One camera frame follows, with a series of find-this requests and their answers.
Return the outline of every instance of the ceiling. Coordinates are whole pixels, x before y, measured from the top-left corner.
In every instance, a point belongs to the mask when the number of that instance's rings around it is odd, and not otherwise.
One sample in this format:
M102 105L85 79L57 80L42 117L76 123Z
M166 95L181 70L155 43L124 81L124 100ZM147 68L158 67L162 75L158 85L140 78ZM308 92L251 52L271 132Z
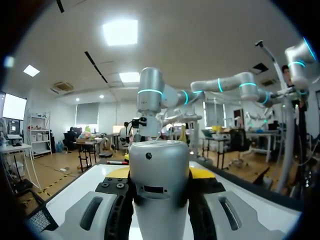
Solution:
M285 64L285 49L300 39L267 0L61 0L61 4L63 13L53 1L30 27L13 55L15 65L4 88L21 94L37 88L55 95L50 86L68 82L74 93L56 96L65 103L75 104L76 98L80 103L114 102L137 97L137 84L123 84L118 73L156 67L167 84L189 89L193 81L232 76L262 62L269 70L256 76L259 82L276 72L255 43L263 40ZM117 19L138 20L137 44L107 45L102 26ZM40 71L35 77L23 73L29 64Z

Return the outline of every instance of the desk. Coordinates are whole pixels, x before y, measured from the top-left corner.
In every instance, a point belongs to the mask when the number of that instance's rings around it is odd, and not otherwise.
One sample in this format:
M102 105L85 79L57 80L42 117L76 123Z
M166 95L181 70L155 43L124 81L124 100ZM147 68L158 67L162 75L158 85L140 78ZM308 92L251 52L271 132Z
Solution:
M97 163L96 158L96 145L99 144L103 139L97 139L94 141L85 141L85 142L74 142L73 144L77 145L79 150L79 160L80 160L80 166L81 166L81 172L84 172L84 166L82 165L82 161L85 160L86 163L86 170L89 169L88 167L88 157L87 153L89 153L89 159L90 159L90 167L92 166L92 160L91 160L91 148L93 148L93 155L94 155L94 162ZM81 151L84 152L85 158L81 157Z
M191 168L203 168L200 164L190 161ZM91 167L84 174L76 178L67 187L62 189L58 194L50 198L46 207L56 223L61 226L65 221L66 211L79 201L89 191L95 191L98 184L101 183L110 172L127 168L123 165L103 165L97 164ZM215 177L221 182L226 191L233 191L243 201L248 203L257 212L259 222L269 230L281 230L288 233L294 226L300 216L299 211L278 205L255 195L248 190L237 186L231 181L215 174ZM136 210L133 209L132 222L129 230L129 240L142 240ZM186 216L183 240L193 240L193 230L190 223L189 214Z
M265 162L269 162L270 159L270 154L271 154L271 139L272 137L276 137L279 131L277 130L272 130L272 131L264 131L264 132L250 132L250 131L246 131L245 135L247 137L265 137L268 140L268 144L267 144L267 149L261 149L261 148L254 148L251 147L251 150L257 153L263 153L266 154L265 157Z
M224 168L224 163L225 163L225 142L230 141L229 139L225 138L213 138L213 137L206 137L202 139L202 157L205 156L205 140L207 140L207 149L206 149L206 157L209 158L209 150L210 150L210 141L216 141L218 142L218 151L216 152L218 157L217 157L217 163L216 167L219 168L219 160L220 160L220 155L222 155L222 165L221 169L228 169L228 167ZM222 152L220 152L220 143L222 142Z
M36 174L35 166L34 166L34 159L33 159L33 155L32 155L31 149L32 149L32 146L31 146L31 145L28 145L28 144L23 143L22 146L12 146L12 145L8 145L8 146L0 147L0 153L2 153L2 154L10 154L10 153L14 153L14 152L23 151L23 161L24 161L25 166L26 166L26 171L27 171L27 173L28 173L29 180L30 180L30 182L31 182L33 185L35 185L38 189L41 190L41 186L40 186L40 183L39 183L39 180L38 180L38 177L37 177L37 174ZM28 164L27 164L27 160L26 160L26 150L29 151L29 156L30 156L30 160L31 160L32 169L33 169L33 172L34 172L34 176L35 176L36 183L37 183L38 185L36 185L36 184L31 180L30 172L29 172L29 168L28 168Z

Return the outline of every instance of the monitor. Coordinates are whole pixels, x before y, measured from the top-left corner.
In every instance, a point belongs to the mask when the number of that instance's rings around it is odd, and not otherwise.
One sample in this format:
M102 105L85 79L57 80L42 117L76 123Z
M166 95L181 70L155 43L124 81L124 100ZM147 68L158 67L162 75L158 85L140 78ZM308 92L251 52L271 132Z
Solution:
M23 120L25 117L27 100L13 96L11 94L6 94L3 106L3 118Z

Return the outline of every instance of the white robotic arm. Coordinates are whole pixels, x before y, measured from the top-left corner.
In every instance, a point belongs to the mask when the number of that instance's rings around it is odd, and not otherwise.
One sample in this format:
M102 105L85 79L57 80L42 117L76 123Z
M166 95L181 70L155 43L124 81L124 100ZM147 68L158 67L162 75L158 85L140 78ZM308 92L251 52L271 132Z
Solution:
M253 101L271 106L275 101L272 92L257 87L251 72L241 72L231 77L218 78L207 81L194 81L191 83L193 92L226 92L239 88L242 101Z
M296 46L285 50L285 56L290 70L291 81L299 90L307 90L309 81L305 77L306 64L317 61L315 52L305 38Z
M141 71L138 89L139 133L141 136L155 137L160 133L156 114L161 108L174 108L193 103L204 98L203 91L177 91L166 85L163 75L157 68L147 67Z

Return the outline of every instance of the person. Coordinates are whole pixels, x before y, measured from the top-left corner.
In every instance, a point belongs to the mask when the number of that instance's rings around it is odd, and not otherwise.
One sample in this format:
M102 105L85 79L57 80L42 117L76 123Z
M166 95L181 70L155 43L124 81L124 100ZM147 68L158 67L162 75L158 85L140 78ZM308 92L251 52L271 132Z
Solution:
M288 87L294 87L295 85L292 82L290 70L287 65L282 66L282 73L284 75L286 84ZM296 109L298 107L299 117L298 123L297 119L294 119L294 155L300 156L300 164L306 162L307 158L307 123L306 123L306 115L305 112L307 111L307 104L303 98L296 99L291 101L292 106ZM299 183L304 177L305 166L299 166L294 178L293 185Z

